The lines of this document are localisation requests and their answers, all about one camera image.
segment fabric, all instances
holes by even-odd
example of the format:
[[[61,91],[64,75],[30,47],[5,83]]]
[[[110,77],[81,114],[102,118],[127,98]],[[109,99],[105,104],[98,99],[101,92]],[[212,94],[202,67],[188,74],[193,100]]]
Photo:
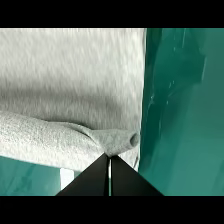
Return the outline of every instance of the fabric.
[[[133,166],[144,32],[0,28],[0,155],[83,170],[103,152],[127,151]]]

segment black bar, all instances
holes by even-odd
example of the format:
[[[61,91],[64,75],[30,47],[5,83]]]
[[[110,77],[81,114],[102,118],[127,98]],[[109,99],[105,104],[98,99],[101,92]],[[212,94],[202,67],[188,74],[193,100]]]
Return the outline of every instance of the black bar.
[[[120,157],[111,158],[112,196],[163,196]]]
[[[108,165],[103,154],[56,196],[109,196]]]

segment towel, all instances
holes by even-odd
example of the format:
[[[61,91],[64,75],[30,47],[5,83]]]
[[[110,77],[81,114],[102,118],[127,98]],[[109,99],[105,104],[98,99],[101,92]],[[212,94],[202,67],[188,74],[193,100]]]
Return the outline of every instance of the towel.
[[[0,155],[84,170],[139,155],[144,28],[0,28]]]

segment gray knit fabric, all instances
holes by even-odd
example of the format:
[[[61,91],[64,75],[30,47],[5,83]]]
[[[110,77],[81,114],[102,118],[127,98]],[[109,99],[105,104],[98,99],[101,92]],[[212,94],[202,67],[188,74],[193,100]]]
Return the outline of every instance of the gray knit fabric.
[[[133,166],[143,76],[142,28],[0,28],[0,155],[83,170],[127,151]]]

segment gray cloth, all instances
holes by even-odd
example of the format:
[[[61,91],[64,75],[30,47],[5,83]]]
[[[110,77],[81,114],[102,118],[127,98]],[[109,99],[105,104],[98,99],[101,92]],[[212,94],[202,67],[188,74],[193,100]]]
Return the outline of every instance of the gray cloth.
[[[0,155],[83,170],[131,149],[133,166],[143,78],[143,28],[0,28]]]

